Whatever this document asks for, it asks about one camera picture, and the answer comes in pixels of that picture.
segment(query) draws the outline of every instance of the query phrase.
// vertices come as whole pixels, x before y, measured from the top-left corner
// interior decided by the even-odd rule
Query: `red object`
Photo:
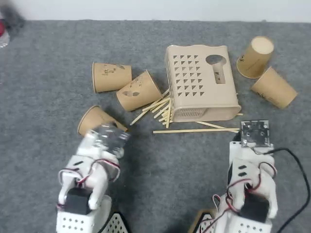
[[[5,32],[5,25],[0,21],[0,36],[2,36]]]

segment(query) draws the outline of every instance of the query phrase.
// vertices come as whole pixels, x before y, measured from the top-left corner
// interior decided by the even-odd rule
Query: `black cable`
[[[275,150],[270,150],[270,151],[268,151],[268,152],[266,152],[264,154],[272,154],[272,153],[275,153],[275,152],[278,152],[278,151],[281,151],[281,150],[287,151],[296,160],[296,162],[297,162],[297,164],[298,164],[298,166],[300,168],[300,171],[301,171],[301,173],[303,175],[303,179],[305,180],[308,196],[307,196],[307,200],[303,204],[303,206],[301,206],[301,208],[299,208],[299,210],[296,211],[296,213],[294,213],[288,220],[286,220],[284,222],[284,224],[280,227],[280,229],[276,233],[281,233],[282,230],[284,230],[284,228],[308,206],[308,204],[310,202],[310,198],[311,198],[310,185],[309,185],[309,181],[308,181],[307,175],[306,175],[306,173],[305,173],[305,171],[304,171],[304,169],[303,169],[303,167],[302,167],[302,165],[300,163],[300,160],[298,159],[298,157],[293,152],[291,152],[290,149],[288,149],[288,148],[278,148],[278,149],[275,149]]]

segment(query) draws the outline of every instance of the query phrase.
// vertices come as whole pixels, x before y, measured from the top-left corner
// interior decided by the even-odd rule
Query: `white robotic arm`
[[[118,158],[129,135],[112,125],[90,130],[75,155],[59,172],[56,231],[97,233],[110,214],[109,181],[120,174]]]

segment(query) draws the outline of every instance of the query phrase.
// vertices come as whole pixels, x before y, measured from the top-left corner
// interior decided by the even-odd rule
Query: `circular hole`
[[[217,63],[222,63],[224,65],[227,62],[227,60],[223,56],[216,55],[216,54],[207,56],[205,61],[210,65],[214,65]]]

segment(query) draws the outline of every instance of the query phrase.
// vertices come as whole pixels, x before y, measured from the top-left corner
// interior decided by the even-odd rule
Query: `tan paper cup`
[[[238,59],[238,71],[247,78],[259,78],[264,73],[273,50],[274,45],[268,37],[256,36]]]
[[[95,93],[120,90],[132,80],[132,68],[106,63],[92,64],[92,80]]]
[[[117,97],[126,111],[132,111],[162,98],[162,94],[146,70],[119,90]]]
[[[79,126],[78,133],[82,136],[85,136],[88,130],[94,129],[99,125],[106,124],[109,122],[115,122],[119,129],[127,131],[127,128],[117,122],[114,118],[105,113],[99,106],[92,106],[87,112],[83,115]]]
[[[297,92],[272,67],[267,69],[251,90],[280,109],[288,106],[297,96]]]

